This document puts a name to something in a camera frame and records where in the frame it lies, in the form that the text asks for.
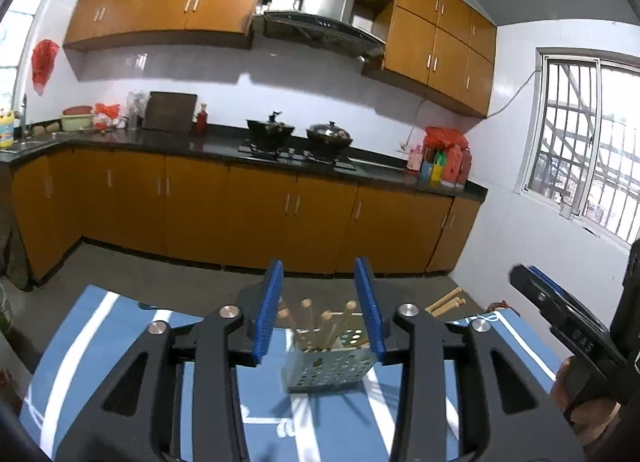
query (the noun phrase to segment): blue tablecloth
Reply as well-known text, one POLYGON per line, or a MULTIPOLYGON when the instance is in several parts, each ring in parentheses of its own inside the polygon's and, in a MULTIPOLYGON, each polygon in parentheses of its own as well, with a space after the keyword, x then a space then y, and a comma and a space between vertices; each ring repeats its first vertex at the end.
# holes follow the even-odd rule
MULTIPOLYGON (((513 311, 484 315, 549 391, 561 360, 513 311)), ((460 322, 468 323, 472 317, 460 322)), ((149 309, 124 296, 88 286, 51 340, 33 376, 20 421, 52 459, 71 423, 108 372, 156 319, 172 327, 199 317, 149 309)), ((386 462, 391 449, 401 378, 399 366, 376 364, 356 389, 289 395, 280 371, 290 331, 276 329, 257 368, 238 367, 238 385, 252 461, 386 462)), ((458 456, 458 400, 453 363, 447 362, 447 460, 458 456)), ((182 389, 180 456, 192 461, 193 363, 182 389)))

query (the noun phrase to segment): black countertop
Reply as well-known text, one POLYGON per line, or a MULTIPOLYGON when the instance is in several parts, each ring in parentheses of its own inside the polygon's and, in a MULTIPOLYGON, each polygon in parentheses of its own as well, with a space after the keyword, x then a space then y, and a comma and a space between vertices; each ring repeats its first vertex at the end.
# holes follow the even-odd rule
POLYGON ((292 159, 274 161, 252 157, 248 153, 238 150, 238 147, 245 141, 244 135, 233 135, 222 131, 209 131, 207 135, 203 136, 168 134, 149 130, 116 130, 106 134, 57 132, 51 135, 41 135, 36 139, 42 144, 32 149, 19 153, 0 152, 0 165, 15 167, 40 155, 65 147, 95 147, 202 157, 218 159, 225 163, 267 166, 331 179, 380 185, 387 189, 419 191, 447 197, 464 197, 479 202, 484 202, 487 193, 485 187, 471 181, 466 183, 464 190, 455 190, 440 184, 420 181, 415 175, 399 168, 399 165, 402 164, 401 159, 358 149, 353 149, 353 153, 350 153, 355 170, 292 159))

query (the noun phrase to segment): white stripe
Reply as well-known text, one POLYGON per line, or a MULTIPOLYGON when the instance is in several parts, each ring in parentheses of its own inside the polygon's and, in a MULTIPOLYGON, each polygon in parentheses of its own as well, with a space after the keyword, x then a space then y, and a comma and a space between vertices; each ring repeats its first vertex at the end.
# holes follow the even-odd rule
POLYGON ((378 376, 373 367, 367 372, 362 380, 364 389, 367 392, 369 406, 373 412, 373 417, 378 423, 378 429, 382 436, 382 442, 385 444, 386 452, 391 454, 391 448, 394 444, 394 435, 396 434, 396 422, 389 407, 386 405, 385 396, 380 389, 378 376))
POLYGON ((453 436, 460 440, 460 417, 458 416, 458 412, 453 407, 449 397, 445 398, 444 405, 447 415, 447 424, 449 425, 449 428, 451 428, 453 436))
POLYGON ((153 321, 164 321, 166 323, 169 323, 169 318, 171 318, 171 315, 174 313, 174 311, 166 311, 165 309, 158 309, 156 311, 156 313, 154 314, 154 318, 151 320, 153 321))
MULTIPOLYGON (((287 352, 292 346, 293 333, 286 330, 287 352)), ((299 462, 320 462, 320 450, 314 429, 308 394, 290 394, 293 428, 296 433, 296 449, 299 462)))
POLYGON ((511 326, 504 316, 499 312, 495 311, 494 314, 498 317, 498 319, 503 323, 506 329, 511 333, 511 335, 515 338, 518 344, 524 349, 524 351, 531 356, 531 358, 538 364, 540 368, 542 368, 543 372, 551 379, 552 381, 556 380, 556 373, 551 370, 548 366, 545 365, 545 362, 540 359, 540 356, 533 352, 533 350, 524 343, 524 339, 520 337, 520 335, 515 331, 515 329, 511 326))
POLYGON ((69 350, 66 351, 62 363, 60 363, 58 373, 51 387, 51 393, 49 394, 49 401, 47 402, 47 408, 42 421, 42 433, 40 435, 40 448, 49 458, 52 458, 53 455, 53 441, 56 436, 56 429, 58 428, 58 419, 60 418, 62 404, 65 402, 66 393, 69 391, 71 381, 76 375, 76 370, 78 369, 84 352, 104 319, 111 312, 118 296, 116 293, 107 292, 95 310, 94 315, 84 324, 84 327, 82 327, 82 330, 78 336, 76 336, 76 339, 74 339, 69 350))

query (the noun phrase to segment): gray floor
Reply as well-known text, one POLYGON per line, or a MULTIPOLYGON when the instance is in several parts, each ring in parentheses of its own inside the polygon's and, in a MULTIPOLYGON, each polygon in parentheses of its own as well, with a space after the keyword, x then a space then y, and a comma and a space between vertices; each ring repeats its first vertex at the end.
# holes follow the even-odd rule
MULTIPOLYGON (((89 284, 164 309, 204 316, 233 303, 240 288, 261 279, 260 275, 175 265, 83 244, 46 285, 32 293, 17 290, 6 279, 0 281, 14 311, 9 343, 33 371, 69 309, 89 284)), ((408 297, 420 308, 456 287, 449 277, 386 281, 407 290, 408 297)), ((447 312, 443 319, 482 311, 468 295, 461 296, 466 305, 447 312)), ((347 301, 357 300, 353 280, 348 279, 285 278, 282 297, 294 316, 304 298, 312 299, 316 314, 341 311, 347 301)))

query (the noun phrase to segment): screw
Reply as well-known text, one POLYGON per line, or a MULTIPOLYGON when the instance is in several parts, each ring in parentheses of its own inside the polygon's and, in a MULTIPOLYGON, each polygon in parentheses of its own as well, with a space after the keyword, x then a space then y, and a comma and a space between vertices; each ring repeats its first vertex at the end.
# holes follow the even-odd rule
POLYGON ((473 320, 471 326, 478 332, 487 332, 491 328, 491 324, 483 317, 473 320))
POLYGON ((166 321, 154 321, 146 329, 149 331, 149 334, 164 334, 167 327, 166 321))
POLYGON ((220 309, 220 316, 222 317, 236 317, 238 314, 240 314, 240 309, 235 305, 225 305, 220 309))
POLYGON ((398 312, 403 316, 411 317, 415 316, 420 311, 413 303, 403 303, 402 305, 400 305, 400 307, 398 307, 398 312))

